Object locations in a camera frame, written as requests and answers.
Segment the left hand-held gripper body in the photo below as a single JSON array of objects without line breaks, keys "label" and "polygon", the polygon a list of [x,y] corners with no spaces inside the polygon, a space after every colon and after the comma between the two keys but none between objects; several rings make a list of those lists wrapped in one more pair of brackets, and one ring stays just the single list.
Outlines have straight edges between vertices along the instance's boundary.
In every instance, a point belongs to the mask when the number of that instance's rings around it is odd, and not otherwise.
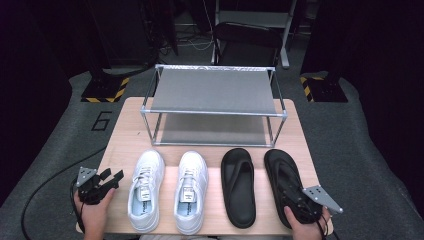
[{"label": "left hand-held gripper body", "polygon": [[109,192],[106,183],[99,177],[100,173],[96,169],[81,167],[78,172],[76,187],[79,199],[88,205],[97,205]]}]

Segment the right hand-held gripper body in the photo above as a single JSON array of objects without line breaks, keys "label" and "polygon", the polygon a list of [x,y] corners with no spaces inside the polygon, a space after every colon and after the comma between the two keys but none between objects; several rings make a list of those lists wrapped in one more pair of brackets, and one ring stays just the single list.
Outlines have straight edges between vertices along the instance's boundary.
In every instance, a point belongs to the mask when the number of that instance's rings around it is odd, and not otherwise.
[{"label": "right hand-held gripper body", "polygon": [[331,213],[343,213],[344,209],[325,191],[321,185],[295,188],[283,195],[295,218],[302,224],[311,224],[322,216],[322,208]]}]

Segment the white sneaker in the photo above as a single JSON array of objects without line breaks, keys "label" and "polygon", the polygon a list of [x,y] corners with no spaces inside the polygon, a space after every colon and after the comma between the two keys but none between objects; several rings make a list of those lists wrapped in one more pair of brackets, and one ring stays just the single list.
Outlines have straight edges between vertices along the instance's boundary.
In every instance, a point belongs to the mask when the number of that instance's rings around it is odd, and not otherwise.
[{"label": "white sneaker", "polygon": [[127,212],[132,227],[140,233],[153,231],[159,223],[159,192],[165,164],[155,150],[145,151],[133,171]]},{"label": "white sneaker", "polygon": [[195,151],[184,153],[178,167],[174,197],[176,226],[184,235],[194,235],[202,227],[208,179],[203,157]]}]

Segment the black flip-flop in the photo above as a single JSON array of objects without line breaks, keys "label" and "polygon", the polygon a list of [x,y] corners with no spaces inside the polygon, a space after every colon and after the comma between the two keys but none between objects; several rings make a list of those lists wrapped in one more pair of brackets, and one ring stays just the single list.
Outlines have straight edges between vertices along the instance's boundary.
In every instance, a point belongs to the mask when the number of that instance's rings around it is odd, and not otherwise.
[{"label": "black flip-flop", "polygon": [[284,212],[286,206],[301,224],[316,223],[321,218],[322,206],[303,192],[303,184],[293,158],[285,151],[271,149],[265,153],[264,165],[277,213],[283,225],[291,229]]},{"label": "black flip-flop", "polygon": [[234,148],[224,155],[221,186],[230,222],[241,229],[252,226],[256,219],[254,166],[245,149]]}]

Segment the metal shoe rack grey shelves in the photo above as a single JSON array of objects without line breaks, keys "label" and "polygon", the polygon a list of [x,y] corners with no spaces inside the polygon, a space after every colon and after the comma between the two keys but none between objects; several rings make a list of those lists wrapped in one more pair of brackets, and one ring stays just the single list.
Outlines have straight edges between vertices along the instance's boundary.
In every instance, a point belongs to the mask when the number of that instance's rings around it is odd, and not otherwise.
[{"label": "metal shoe rack grey shelves", "polygon": [[273,67],[155,66],[140,113],[153,145],[273,147],[288,114]]}]

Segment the person's left hand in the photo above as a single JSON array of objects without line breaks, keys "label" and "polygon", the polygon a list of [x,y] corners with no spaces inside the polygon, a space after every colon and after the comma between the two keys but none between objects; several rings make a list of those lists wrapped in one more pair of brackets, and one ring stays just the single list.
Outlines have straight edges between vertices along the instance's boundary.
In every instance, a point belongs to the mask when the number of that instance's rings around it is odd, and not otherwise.
[{"label": "person's left hand", "polygon": [[84,204],[80,201],[78,192],[74,193],[74,203],[82,219],[85,232],[102,231],[104,233],[107,223],[107,212],[114,193],[115,189],[110,189],[106,196],[97,205]]}]

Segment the person's right hand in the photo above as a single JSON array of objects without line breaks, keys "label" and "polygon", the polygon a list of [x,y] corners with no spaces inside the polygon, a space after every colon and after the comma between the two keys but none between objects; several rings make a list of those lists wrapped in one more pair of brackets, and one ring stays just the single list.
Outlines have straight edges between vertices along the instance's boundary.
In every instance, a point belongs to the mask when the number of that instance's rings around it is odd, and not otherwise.
[{"label": "person's right hand", "polygon": [[317,223],[300,223],[289,206],[284,207],[284,213],[289,222],[293,240],[323,240],[327,233],[328,222],[331,215],[326,207],[322,208],[322,216]]}]

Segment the yellow black striped stand base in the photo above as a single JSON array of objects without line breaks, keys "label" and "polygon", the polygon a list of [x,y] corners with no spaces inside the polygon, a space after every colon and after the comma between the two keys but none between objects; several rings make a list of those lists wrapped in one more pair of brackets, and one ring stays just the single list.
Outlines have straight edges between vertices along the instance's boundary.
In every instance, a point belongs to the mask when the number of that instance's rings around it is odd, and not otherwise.
[{"label": "yellow black striped stand base", "polygon": [[348,101],[338,82],[327,81],[323,77],[300,78],[304,93],[309,102],[342,102]]},{"label": "yellow black striped stand base", "polygon": [[124,94],[128,82],[128,78],[107,80],[105,83],[90,81],[81,95],[81,101],[90,103],[118,102]]}]

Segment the black chair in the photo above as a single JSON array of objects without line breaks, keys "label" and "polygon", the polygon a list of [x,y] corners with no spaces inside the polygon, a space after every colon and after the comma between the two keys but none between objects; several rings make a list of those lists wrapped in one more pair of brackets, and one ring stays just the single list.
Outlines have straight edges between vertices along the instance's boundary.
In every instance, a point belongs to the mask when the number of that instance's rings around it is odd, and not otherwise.
[{"label": "black chair", "polygon": [[275,67],[283,41],[275,30],[236,22],[213,29],[213,64],[219,66]]}]

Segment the white metal desk frame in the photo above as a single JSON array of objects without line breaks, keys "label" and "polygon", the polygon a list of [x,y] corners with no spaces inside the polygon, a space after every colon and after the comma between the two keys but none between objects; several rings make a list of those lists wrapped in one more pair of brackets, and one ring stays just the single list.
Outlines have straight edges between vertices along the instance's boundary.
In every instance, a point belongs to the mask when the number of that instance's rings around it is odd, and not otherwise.
[{"label": "white metal desk frame", "polygon": [[276,0],[277,5],[271,10],[240,10],[238,7],[225,7],[229,0],[216,0],[215,23],[232,21],[242,24],[259,25],[282,30],[282,49],[280,61],[284,69],[290,67],[287,55],[287,41],[291,25],[295,16],[298,0]]}]

